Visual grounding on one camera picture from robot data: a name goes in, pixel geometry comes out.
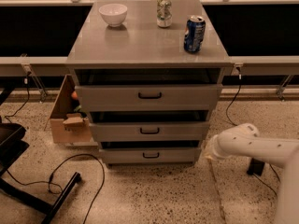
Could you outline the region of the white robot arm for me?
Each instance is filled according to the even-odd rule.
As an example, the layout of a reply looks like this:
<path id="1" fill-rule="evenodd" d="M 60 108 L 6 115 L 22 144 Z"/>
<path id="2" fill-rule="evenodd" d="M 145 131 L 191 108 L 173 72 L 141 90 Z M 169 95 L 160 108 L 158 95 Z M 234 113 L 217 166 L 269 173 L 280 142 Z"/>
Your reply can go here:
<path id="1" fill-rule="evenodd" d="M 244 123 L 214 135 L 205 156 L 224 160 L 246 156 L 283 169 L 274 224 L 299 224 L 299 140 L 261 137 L 258 129 Z"/>

